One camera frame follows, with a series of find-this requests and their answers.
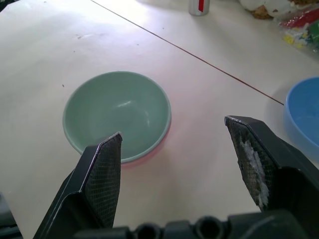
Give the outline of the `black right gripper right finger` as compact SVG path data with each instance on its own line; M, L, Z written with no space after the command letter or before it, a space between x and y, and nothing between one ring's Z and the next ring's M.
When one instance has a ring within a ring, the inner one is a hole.
M261 211L319 215L319 169L263 122L226 116L242 179Z

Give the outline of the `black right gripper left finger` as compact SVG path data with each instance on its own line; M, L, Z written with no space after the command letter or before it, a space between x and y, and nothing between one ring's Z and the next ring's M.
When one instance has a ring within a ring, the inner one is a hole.
M81 231L113 227L120 192L121 143L117 132L85 148L33 239L74 239Z

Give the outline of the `green bowl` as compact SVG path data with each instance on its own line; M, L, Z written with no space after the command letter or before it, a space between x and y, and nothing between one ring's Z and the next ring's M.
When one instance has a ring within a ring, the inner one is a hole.
M63 130L80 154L120 132L122 163L151 153L171 124L171 105L152 79L134 72L98 75L79 86L63 112Z

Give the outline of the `blue bowl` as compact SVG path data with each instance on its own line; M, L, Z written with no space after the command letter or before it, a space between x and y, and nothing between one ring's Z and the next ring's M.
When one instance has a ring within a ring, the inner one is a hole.
M297 149L319 163L319 77L305 79L290 89L283 123Z

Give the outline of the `pink bowl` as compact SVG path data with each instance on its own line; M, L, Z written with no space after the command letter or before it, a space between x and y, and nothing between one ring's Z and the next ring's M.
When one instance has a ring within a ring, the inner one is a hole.
M125 169L126 168L128 168L128 169L135 168L135 167L138 167L138 166L140 166L142 164L145 164L149 160L153 159L161 151L161 149L165 146L165 142L166 142L167 137L169 135L170 128L171 128L171 122L169 124L169 127L167 129L167 132L166 132L165 136L163 137L163 139L160 141L160 143L152 151L150 151L148 154L146 154L143 157L138 158L138 159L136 159L134 161L121 163L121 167L125 168Z

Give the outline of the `clear bag of colourful toys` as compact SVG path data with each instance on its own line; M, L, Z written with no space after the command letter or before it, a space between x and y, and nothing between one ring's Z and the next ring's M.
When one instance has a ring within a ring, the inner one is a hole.
M287 44L319 60L319 3L285 15L277 27Z

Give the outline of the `white plush toy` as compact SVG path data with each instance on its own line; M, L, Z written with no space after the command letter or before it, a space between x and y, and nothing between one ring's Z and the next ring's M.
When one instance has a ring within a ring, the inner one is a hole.
M319 0L238 0L257 19L281 18L319 3Z

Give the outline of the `silver red drink can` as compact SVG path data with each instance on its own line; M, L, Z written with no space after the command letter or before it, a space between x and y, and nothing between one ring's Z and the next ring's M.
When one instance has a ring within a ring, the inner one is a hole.
M210 0L189 0L188 12L194 16L204 16L209 13Z

